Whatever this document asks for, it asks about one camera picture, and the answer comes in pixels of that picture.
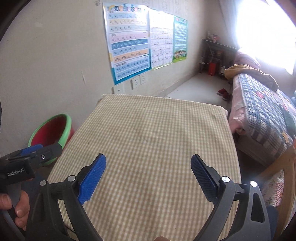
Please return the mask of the person's left hand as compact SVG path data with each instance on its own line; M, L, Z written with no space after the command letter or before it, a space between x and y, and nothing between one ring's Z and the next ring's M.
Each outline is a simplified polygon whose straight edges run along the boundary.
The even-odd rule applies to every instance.
M1 210L9 210L13 207L10 197L5 193L1 193L0 207L1 207ZM15 224L17 227L21 228L24 231L26 231L27 229L29 211L30 211L29 196L24 190L22 190L20 195L20 200L18 201L15 207L15 213L16 213Z

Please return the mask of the person's right hand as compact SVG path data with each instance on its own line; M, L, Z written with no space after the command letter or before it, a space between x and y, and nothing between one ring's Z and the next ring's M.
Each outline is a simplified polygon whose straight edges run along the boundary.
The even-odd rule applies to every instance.
M165 237L160 236L160 237L155 238L154 241L170 241L170 240L168 240Z

